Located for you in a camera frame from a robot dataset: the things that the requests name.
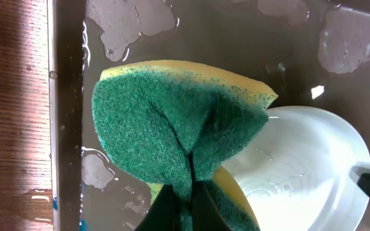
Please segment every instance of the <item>white plate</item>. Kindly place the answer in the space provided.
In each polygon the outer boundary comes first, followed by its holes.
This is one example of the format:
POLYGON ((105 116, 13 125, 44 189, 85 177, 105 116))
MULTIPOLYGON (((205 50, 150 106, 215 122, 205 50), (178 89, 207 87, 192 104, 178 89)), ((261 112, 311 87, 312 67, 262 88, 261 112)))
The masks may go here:
POLYGON ((359 133, 325 110, 281 107, 246 148, 222 165, 246 195, 262 231, 354 231, 370 173, 359 133))

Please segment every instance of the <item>black tongs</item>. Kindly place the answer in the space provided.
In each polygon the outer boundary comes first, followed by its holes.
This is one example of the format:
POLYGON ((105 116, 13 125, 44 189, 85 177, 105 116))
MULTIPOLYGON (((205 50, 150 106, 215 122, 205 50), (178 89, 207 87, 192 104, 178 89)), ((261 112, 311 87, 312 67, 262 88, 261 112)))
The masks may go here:
MULTIPOLYGON (((180 208, 171 185, 164 185, 145 219, 135 231, 179 231, 180 208)), ((191 211, 193 231, 231 231, 220 215, 204 182, 192 188, 191 211)))

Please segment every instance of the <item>green scouring pad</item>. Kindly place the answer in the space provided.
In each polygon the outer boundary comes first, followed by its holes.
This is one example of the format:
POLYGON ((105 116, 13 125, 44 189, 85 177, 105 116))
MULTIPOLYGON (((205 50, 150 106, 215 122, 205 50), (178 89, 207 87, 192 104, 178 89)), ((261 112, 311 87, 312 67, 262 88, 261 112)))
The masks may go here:
MULTIPOLYGON (((207 181, 225 222, 247 231, 259 228, 246 207, 214 183, 214 172, 261 130, 276 97, 264 83, 228 71, 161 60, 103 71, 92 112, 112 163, 147 182, 154 195, 169 184, 183 204, 190 202, 192 153, 196 180, 207 181)), ((189 211, 181 213, 181 229, 192 230, 189 211)))

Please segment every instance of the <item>green sponge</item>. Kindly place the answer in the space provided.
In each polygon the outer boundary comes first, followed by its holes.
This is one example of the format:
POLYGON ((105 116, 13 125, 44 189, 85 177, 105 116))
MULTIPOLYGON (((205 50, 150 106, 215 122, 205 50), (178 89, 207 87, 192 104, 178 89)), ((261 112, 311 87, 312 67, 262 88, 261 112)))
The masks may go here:
MULTIPOLYGON (((211 179, 260 131, 268 119, 264 109, 275 98, 266 85, 214 67, 154 61, 104 71, 92 112, 101 145, 120 169, 156 188, 173 185, 186 205, 192 153, 196 179, 209 182, 231 229, 259 230, 211 179)), ((190 217, 181 212, 182 230, 192 230, 190 217)))

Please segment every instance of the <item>wooden table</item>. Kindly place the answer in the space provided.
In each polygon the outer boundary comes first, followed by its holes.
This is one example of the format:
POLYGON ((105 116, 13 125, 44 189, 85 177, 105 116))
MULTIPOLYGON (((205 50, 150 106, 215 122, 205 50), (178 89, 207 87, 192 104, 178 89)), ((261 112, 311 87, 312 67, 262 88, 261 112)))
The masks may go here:
POLYGON ((0 0, 0 230, 52 230, 47 8, 0 0))

